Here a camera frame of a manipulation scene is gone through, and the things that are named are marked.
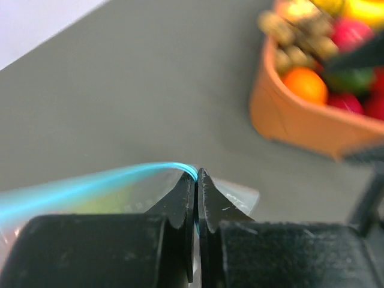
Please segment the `clear zip bag blue seal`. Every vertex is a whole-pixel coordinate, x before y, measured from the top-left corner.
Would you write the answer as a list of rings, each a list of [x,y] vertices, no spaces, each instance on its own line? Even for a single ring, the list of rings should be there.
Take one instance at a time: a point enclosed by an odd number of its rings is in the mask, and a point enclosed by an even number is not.
[[[153,207],[182,175],[197,168],[178,162],[143,163],[1,192],[1,249],[11,247],[31,218],[44,214],[141,213]]]

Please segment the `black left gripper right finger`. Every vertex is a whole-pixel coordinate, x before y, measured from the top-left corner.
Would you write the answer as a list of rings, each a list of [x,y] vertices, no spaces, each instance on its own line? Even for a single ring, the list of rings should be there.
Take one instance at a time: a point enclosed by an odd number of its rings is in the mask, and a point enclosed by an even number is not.
[[[203,287],[382,287],[383,175],[375,174],[346,224],[256,222],[205,169],[197,182]]]

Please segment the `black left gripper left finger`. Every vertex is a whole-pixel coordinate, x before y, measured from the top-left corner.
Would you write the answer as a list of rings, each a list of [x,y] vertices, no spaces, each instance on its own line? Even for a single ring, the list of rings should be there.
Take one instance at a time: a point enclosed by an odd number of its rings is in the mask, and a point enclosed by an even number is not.
[[[166,171],[29,220],[2,287],[188,287],[195,180]]]

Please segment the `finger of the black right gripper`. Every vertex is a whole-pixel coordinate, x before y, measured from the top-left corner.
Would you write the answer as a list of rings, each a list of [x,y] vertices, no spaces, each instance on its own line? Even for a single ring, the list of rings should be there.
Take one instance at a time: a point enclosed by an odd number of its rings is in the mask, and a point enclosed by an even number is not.
[[[378,32],[355,50],[338,55],[325,64],[326,72],[383,66],[383,33]]]

